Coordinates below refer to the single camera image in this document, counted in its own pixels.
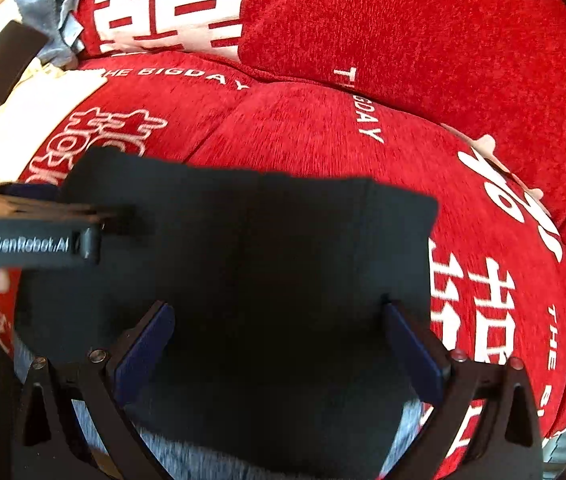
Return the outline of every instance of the gray-blue garment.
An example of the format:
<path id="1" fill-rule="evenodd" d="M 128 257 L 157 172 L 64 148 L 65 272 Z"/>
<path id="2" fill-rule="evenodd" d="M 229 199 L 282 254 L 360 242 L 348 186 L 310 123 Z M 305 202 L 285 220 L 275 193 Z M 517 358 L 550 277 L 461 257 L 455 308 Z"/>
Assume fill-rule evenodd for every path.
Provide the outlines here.
<path id="1" fill-rule="evenodd" d="M 76 26 L 82 30 L 78 22 L 71 17 L 70 10 L 76 8 L 78 0 L 71 0 L 74 9 L 68 9 L 66 0 L 15 0 L 19 7 L 19 12 L 23 18 L 23 23 L 35 28 L 45 34 L 49 39 L 46 45 L 38 54 L 42 64 L 51 62 L 61 68 L 76 68 L 77 60 L 71 46 L 81 45 L 78 40 L 78 33 L 74 36 L 73 43 L 68 45 L 64 41 L 66 33 L 66 23 L 73 30 Z"/>
<path id="2" fill-rule="evenodd" d="M 25 382 L 33 359 L 34 355 L 15 334 L 14 371 L 22 383 Z M 74 411 L 86 436 L 86 441 L 93 448 L 106 452 L 85 404 L 78 400 L 73 402 Z M 421 402 L 418 399 L 413 399 L 403 406 L 401 423 L 383 464 L 381 471 L 383 474 L 386 474 L 396 464 L 416 437 L 420 417 Z M 305 476 L 271 473 L 209 449 L 171 442 L 139 426 L 137 430 L 150 451 L 175 480 L 309 480 Z"/>

